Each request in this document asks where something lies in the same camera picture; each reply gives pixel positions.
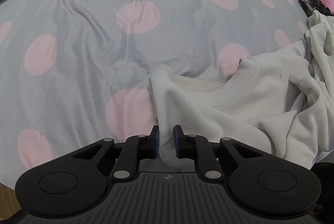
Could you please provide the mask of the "white sweatshirt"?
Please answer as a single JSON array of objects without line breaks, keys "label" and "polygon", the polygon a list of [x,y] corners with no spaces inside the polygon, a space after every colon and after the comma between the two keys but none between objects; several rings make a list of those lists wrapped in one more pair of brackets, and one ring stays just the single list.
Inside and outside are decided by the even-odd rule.
[{"label": "white sweatshirt", "polygon": [[211,142],[232,138],[310,169],[333,151],[333,17],[314,11],[298,42],[241,59],[225,83],[192,79],[167,65],[150,76],[162,161],[176,157],[173,128]]}]

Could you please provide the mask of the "grey pink-dotted bedspread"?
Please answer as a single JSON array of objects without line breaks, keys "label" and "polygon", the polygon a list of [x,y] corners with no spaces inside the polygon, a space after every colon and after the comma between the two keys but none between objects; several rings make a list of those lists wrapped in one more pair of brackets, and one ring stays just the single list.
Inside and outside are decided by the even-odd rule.
[{"label": "grey pink-dotted bedspread", "polygon": [[149,75],[227,81],[241,58],[303,38],[298,0],[3,0],[1,183],[156,123]]}]

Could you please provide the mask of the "black floral garment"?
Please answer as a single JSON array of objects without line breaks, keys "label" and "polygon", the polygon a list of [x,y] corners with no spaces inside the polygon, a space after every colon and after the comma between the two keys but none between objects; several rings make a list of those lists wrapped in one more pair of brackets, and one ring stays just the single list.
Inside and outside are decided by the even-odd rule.
[{"label": "black floral garment", "polygon": [[307,17],[312,16],[313,11],[317,10],[325,16],[334,16],[334,13],[325,6],[321,0],[298,0]]}]

